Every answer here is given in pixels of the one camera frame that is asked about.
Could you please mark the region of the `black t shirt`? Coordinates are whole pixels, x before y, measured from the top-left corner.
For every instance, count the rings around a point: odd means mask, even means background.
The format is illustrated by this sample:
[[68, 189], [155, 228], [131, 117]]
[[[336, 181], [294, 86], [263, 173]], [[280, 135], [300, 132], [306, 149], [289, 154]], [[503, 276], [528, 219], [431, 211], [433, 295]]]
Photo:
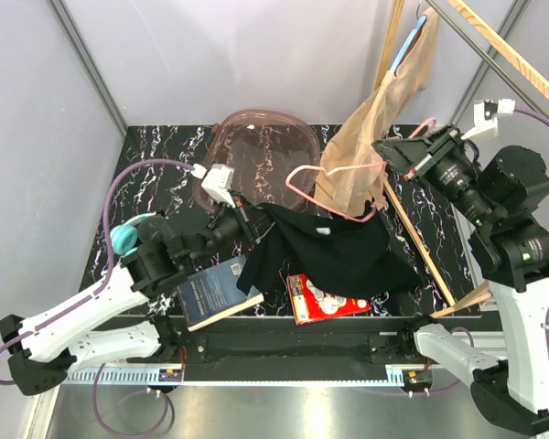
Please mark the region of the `black t shirt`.
[[260, 221], [261, 241], [246, 256], [237, 281], [245, 293], [274, 289], [285, 264], [316, 288], [347, 298], [370, 299], [422, 284], [414, 268], [389, 249], [378, 214], [360, 223], [262, 203], [249, 215]]

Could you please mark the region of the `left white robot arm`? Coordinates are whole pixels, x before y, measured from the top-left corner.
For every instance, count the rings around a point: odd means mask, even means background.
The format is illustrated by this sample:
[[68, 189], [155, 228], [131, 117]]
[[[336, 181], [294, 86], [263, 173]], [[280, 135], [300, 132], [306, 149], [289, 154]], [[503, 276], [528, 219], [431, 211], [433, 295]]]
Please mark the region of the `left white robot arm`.
[[257, 243], [272, 221], [243, 198], [200, 211], [186, 233], [159, 211], [138, 215], [111, 231], [112, 263], [100, 282], [39, 315], [0, 320], [11, 378], [25, 396], [60, 385], [78, 370], [116, 360], [168, 362], [179, 335], [166, 316], [149, 316], [133, 326], [101, 331], [100, 325], [185, 283], [199, 259], [228, 241]]

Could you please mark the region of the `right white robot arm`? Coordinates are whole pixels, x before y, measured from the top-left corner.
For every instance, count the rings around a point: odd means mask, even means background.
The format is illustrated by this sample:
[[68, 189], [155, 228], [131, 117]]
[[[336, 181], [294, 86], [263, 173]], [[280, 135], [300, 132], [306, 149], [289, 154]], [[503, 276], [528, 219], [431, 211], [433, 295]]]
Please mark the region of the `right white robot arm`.
[[425, 137], [386, 139], [378, 154], [405, 180], [430, 186], [473, 225], [468, 243], [497, 303], [507, 356], [497, 359], [418, 318], [397, 339], [402, 359], [432, 359], [470, 391], [482, 416], [535, 437], [549, 432], [549, 231], [534, 211], [549, 194], [542, 157], [503, 147], [485, 166], [448, 125]]

